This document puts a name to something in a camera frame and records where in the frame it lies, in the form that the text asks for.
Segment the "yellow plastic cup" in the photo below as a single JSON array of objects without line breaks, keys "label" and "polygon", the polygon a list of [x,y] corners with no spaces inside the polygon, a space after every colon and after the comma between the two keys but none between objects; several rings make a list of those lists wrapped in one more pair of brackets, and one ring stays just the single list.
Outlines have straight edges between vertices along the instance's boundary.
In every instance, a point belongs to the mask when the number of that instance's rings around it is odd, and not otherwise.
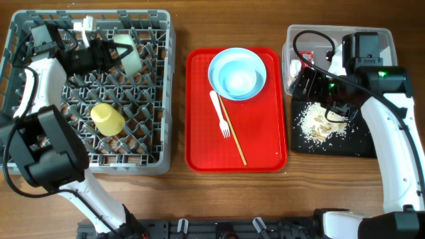
[{"label": "yellow plastic cup", "polygon": [[90,116],[100,133],[105,136],[117,135],[125,124],[124,117],[106,103],[95,105],[90,111]]}]

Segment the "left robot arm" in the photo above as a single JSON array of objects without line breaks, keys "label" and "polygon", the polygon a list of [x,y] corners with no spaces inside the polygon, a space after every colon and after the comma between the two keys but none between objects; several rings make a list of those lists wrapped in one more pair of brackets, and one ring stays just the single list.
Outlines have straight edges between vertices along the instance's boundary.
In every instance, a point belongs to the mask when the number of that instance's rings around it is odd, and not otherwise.
[{"label": "left robot arm", "polygon": [[76,75],[106,73],[135,52],[131,37],[88,39],[85,47],[68,47],[53,24],[33,27],[11,61],[26,76],[21,103],[1,126],[3,162],[14,161],[26,182],[43,188],[43,196],[69,200],[94,225],[99,238],[148,238],[149,232],[127,207],[114,199],[89,168],[85,145],[60,110],[62,89]]}]

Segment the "white plastic fork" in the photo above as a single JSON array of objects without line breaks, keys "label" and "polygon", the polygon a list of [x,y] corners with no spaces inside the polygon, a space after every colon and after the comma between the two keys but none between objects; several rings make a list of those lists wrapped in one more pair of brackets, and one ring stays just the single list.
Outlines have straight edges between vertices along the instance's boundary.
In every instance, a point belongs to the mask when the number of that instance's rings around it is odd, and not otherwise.
[{"label": "white plastic fork", "polygon": [[218,116],[219,128],[220,128],[220,130],[223,134],[223,137],[228,138],[228,137],[230,137],[230,128],[229,128],[229,124],[224,119],[224,116],[222,114],[218,94],[214,90],[211,90],[209,92],[209,96],[211,98],[212,104],[213,104],[215,111],[216,111],[216,114]]}]

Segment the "rice food waste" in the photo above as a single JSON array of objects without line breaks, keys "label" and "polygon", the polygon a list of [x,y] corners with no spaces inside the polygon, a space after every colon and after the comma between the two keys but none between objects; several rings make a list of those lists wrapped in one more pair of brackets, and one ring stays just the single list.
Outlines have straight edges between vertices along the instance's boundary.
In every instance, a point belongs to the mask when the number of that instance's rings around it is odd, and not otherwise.
[{"label": "rice food waste", "polygon": [[319,103],[307,103],[296,113],[296,126],[300,126],[302,141],[320,145],[331,139],[332,136],[345,136],[349,124],[347,118],[329,112],[325,117],[326,109]]}]

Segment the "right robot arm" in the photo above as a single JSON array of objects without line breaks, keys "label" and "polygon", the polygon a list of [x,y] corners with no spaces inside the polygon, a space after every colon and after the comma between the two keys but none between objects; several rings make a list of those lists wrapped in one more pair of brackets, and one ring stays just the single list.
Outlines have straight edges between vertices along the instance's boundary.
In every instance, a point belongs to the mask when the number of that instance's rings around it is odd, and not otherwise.
[{"label": "right robot arm", "polygon": [[345,209],[317,209],[319,238],[423,238],[424,150],[414,119],[412,84],[405,68],[386,66],[376,32],[342,40],[338,76],[306,62],[293,95],[349,116],[358,108],[371,133],[381,171],[382,215],[366,217]]}]

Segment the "light blue bowl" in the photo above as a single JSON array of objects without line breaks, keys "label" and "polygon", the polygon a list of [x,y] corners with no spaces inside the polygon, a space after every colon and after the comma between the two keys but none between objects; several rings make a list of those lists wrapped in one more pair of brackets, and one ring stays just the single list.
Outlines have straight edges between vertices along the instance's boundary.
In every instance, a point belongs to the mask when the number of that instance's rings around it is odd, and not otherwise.
[{"label": "light blue bowl", "polygon": [[218,71],[218,82],[228,95],[245,95],[257,82],[255,67],[252,63],[243,60],[227,62]]}]

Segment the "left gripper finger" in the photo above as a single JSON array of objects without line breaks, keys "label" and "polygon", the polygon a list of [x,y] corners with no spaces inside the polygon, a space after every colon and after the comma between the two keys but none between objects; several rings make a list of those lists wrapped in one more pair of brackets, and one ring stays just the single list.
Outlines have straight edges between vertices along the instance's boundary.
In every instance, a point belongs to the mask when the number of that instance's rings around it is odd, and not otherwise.
[{"label": "left gripper finger", "polygon": [[109,40],[107,42],[107,47],[106,47],[110,52],[112,51],[116,51],[118,52],[119,49],[123,50],[124,53],[131,53],[133,51],[133,47],[131,44],[126,44],[126,43],[118,43],[115,42],[113,40]]},{"label": "left gripper finger", "polygon": [[122,60],[127,57],[131,52],[125,51],[122,54],[119,54],[118,51],[113,51],[110,53],[111,59],[109,63],[109,68],[113,68],[115,66],[118,66],[122,64]]}]

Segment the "green bowl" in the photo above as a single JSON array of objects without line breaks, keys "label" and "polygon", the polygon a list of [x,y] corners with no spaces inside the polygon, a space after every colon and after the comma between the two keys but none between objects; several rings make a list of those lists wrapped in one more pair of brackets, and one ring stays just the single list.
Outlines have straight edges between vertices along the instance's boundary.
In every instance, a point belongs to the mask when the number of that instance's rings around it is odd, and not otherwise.
[{"label": "green bowl", "polygon": [[133,49],[121,60],[125,74],[127,76],[133,76],[135,73],[139,72],[142,68],[142,64],[132,37],[130,35],[114,35],[112,39],[115,43],[131,45]]}]

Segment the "red sauce packet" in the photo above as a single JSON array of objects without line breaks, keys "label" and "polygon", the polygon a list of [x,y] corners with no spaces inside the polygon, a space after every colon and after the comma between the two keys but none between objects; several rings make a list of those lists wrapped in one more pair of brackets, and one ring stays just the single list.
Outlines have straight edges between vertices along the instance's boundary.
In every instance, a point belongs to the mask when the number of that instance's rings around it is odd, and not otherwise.
[{"label": "red sauce packet", "polygon": [[[300,52],[299,52],[302,56],[303,56],[303,58],[304,59],[306,59],[308,62],[310,62],[310,63],[314,63],[314,53],[313,53],[313,51],[309,51],[309,50],[301,50]],[[309,65],[308,64],[306,64],[304,61],[302,61],[301,60],[301,58],[298,58],[298,60],[301,62],[301,67],[302,68],[305,68],[305,67],[308,67],[309,68]]]}]

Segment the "white napkin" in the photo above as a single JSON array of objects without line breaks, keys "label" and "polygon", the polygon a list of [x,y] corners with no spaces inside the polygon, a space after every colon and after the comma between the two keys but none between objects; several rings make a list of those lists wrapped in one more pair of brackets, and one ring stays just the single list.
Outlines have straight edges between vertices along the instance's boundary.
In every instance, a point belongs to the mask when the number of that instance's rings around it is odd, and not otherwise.
[{"label": "white napkin", "polygon": [[302,63],[298,59],[293,59],[290,62],[290,76],[296,78],[299,72],[301,71]]}]

